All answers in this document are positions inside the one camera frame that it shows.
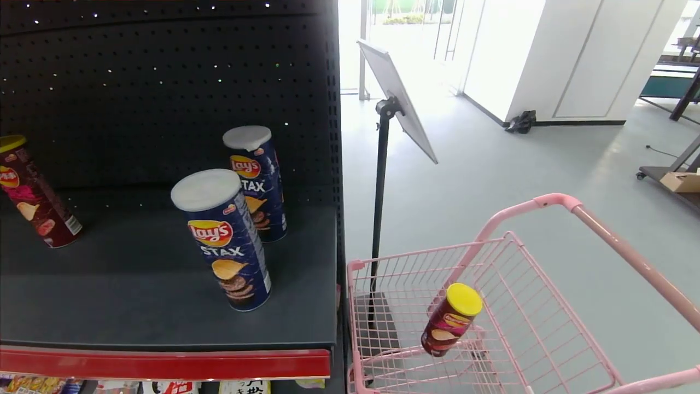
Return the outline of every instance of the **white plastic lid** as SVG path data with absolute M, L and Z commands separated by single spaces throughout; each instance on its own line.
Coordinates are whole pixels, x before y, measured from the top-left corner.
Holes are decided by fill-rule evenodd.
M 265 126 L 241 126 L 223 134 L 223 144 L 231 149 L 254 151 L 272 138 L 272 132 Z
M 186 212 L 210 210 L 230 200 L 241 189 L 238 174 L 223 168 L 188 175 L 170 191 L 173 204 Z

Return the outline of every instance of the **pink basket handle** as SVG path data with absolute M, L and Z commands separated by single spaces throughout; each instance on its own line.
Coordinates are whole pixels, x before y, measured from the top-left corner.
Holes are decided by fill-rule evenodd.
M 514 205 L 496 213 L 477 235 L 475 242 L 486 241 L 496 230 L 501 222 L 511 217 L 546 208 L 551 205 L 563 205 L 569 212 L 581 219 L 594 233 L 598 234 L 609 246 L 611 246 L 632 268 L 639 272 L 644 279 L 651 284 L 689 323 L 697 332 L 700 332 L 700 311 L 693 303 L 662 274 L 660 274 L 649 262 L 630 246 L 625 240 L 613 233 L 592 213 L 588 212 L 579 200 L 562 193 L 545 194 L 532 200 Z M 464 254 L 460 265 L 466 267 L 476 257 L 482 245 L 470 247 Z M 453 273 L 458 277 L 463 269 L 457 269 Z

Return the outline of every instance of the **metal cart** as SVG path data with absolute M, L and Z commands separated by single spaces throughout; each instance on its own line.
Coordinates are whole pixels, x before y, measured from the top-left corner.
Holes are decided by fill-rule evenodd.
M 584 222 L 700 332 L 700 311 L 644 257 L 574 197 L 547 194 L 495 214 L 472 243 L 351 262 L 348 392 L 640 394 L 700 381 L 698 365 L 624 383 L 518 237 L 508 231 L 489 239 L 505 219 L 551 205 L 563 205 Z M 455 282 L 474 287 L 484 310 L 446 356 L 434 358 L 419 337 Z M 368 304 L 375 308 L 372 318 Z

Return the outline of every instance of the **wire basket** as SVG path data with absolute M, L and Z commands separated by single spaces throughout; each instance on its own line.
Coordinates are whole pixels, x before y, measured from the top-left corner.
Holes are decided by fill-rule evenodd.
M 354 362 L 349 393 L 571 394 L 622 385 L 518 237 L 507 232 L 483 240 L 503 219 L 549 205 L 527 204 L 496 215 L 474 243 L 349 263 Z M 477 290 L 484 308 L 446 356 L 435 358 L 420 337 L 445 289 L 455 282 Z M 689 321 L 699 318 L 691 315 Z M 687 382 L 700 381 L 700 369 L 685 373 Z

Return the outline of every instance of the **blue chip can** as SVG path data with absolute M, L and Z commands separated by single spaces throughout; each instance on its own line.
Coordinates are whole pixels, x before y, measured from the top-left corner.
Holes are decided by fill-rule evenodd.
M 188 230 L 231 307 L 252 311 L 265 303 L 270 275 L 238 175 L 224 169 L 196 172 L 178 182 L 170 197 L 185 212 Z
M 287 234 L 284 195 L 272 133 L 264 126 L 242 126 L 227 131 L 224 144 L 231 148 L 231 167 L 241 177 L 243 194 L 262 242 Z

